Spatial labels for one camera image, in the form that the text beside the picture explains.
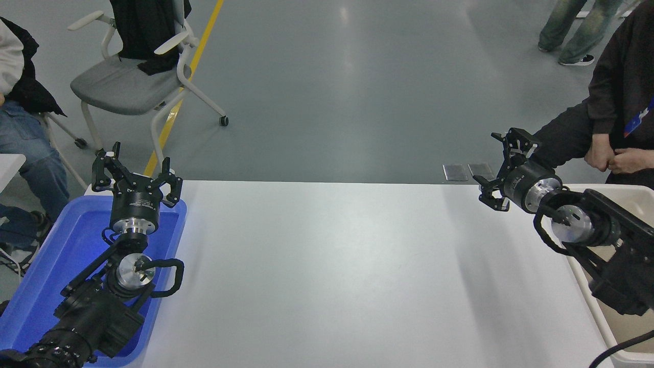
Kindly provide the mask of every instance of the person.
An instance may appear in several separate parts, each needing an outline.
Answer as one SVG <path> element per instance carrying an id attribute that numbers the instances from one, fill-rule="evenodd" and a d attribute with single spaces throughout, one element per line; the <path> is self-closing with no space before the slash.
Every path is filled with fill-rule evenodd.
<path id="1" fill-rule="evenodd" d="M 558 0 L 547 23 L 540 31 L 538 49 L 550 52 L 563 44 L 572 22 L 587 0 Z M 621 0 L 595 0 L 588 16 L 583 20 L 572 38 L 559 55 L 559 64 L 565 66 L 591 65 L 594 56 L 588 54 L 599 43 L 611 23 Z"/>
<path id="2" fill-rule="evenodd" d="M 36 81 L 31 58 L 38 46 L 26 30 L 0 17 L 0 153 L 26 157 L 19 173 L 46 212 L 0 204 L 0 255 L 19 262 L 22 270 L 29 266 L 69 197 L 61 158 L 33 115 L 63 115 L 52 95 Z"/>
<path id="3" fill-rule="evenodd" d="M 618 27 L 593 71 L 589 97 L 546 124 L 534 160 L 556 168 L 583 157 L 606 183 L 654 189 L 654 0 Z"/>

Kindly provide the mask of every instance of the blue jeans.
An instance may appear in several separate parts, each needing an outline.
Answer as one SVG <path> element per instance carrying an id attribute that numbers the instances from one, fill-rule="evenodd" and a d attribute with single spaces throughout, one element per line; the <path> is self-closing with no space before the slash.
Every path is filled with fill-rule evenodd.
<path id="1" fill-rule="evenodd" d="M 538 46 L 545 50 L 553 50 L 563 43 L 577 13 L 583 8 L 587 0 L 558 0 L 552 10 L 543 30 L 540 32 Z M 583 20 L 572 38 L 566 43 L 559 62 L 575 63 L 580 61 L 588 52 L 599 43 L 606 32 L 621 0 L 595 0 L 593 8 Z"/>
<path id="2" fill-rule="evenodd" d="M 0 153 L 25 155 L 26 161 L 18 172 L 51 220 L 55 221 L 68 203 L 66 171 L 39 120 L 12 100 L 0 107 Z M 20 208 L 0 205 L 0 219 L 3 217 L 7 217 L 9 222 L 5 220 L 0 225 L 0 242 L 11 243 L 17 248 L 29 246 L 33 238 L 28 238 L 36 235 L 36 222 L 31 214 Z M 24 235 L 24 242 L 17 241 L 16 232 Z"/>

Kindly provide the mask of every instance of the gray floor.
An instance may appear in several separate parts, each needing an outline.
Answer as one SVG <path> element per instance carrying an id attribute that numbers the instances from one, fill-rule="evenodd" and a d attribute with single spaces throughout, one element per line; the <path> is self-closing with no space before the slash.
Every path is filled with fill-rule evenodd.
<path id="1" fill-rule="evenodd" d="M 501 146 L 491 132 L 535 132 L 587 95 L 592 67 L 559 66 L 557 52 L 536 48 L 554 2 L 227 0 L 194 82 L 230 125 L 220 127 L 190 95 L 164 153 L 184 179 L 441 184 L 450 183 L 442 164 L 496 170 Z M 215 3 L 192 5 L 188 21 L 200 36 Z M 41 44 L 37 75 L 68 114 L 63 121 L 88 141 L 69 83 L 100 61 L 105 28 L 66 26 L 97 9 L 109 2 L 3 1 L 1 13 Z M 151 115 L 93 112 L 105 143 L 121 141 L 123 163 L 142 172 Z M 89 181 L 92 150 L 57 137 Z M 566 183 L 606 176 L 582 160 L 558 173 Z M 83 193 L 72 180 L 70 188 L 73 198 Z M 38 208 L 26 193 L 16 178 L 3 202 Z M 0 274 L 0 299 L 13 291 L 10 277 Z"/>

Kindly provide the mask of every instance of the blue plastic tray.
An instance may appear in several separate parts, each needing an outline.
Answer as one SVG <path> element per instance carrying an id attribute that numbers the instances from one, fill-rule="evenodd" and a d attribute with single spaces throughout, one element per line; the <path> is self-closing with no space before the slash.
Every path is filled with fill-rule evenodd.
<path id="1" fill-rule="evenodd" d="M 59 322 L 53 313 L 63 301 L 61 290 L 108 245 L 101 231 L 109 226 L 112 196 L 82 196 L 62 211 L 23 282 L 0 317 L 0 350 L 26 351 Z M 186 204 L 161 207 L 159 229 L 148 237 L 145 252 L 152 259 L 175 256 L 186 220 Z M 158 270 L 157 290 L 166 288 L 169 269 Z M 161 299 L 149 300 L 140 313 L 145 322 L 127 346 L 113 359 L 97 352 L 92 367 L 122 367 L 136 359 L 146 346 Z"/>

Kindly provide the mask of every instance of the lanyard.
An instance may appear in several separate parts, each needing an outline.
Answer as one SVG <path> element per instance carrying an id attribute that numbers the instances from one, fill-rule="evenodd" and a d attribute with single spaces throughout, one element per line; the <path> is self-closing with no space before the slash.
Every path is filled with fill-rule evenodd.
<path id="1" fill-rule="evenodd" d="M 640 125 L 640 123 L 643 122 L 643 118 L 651 111 L 654 110 L 654 96 L 652 97 L 652 100 L 649 103 L 649 106 L 647 106 L 643 111 L 640 113 L 636 114 L 635 117 L 633 117 L 627 125 L 625 125 L 625 137 L 627 137 L 629 134 L 631 134 L 636 128 Z"/>

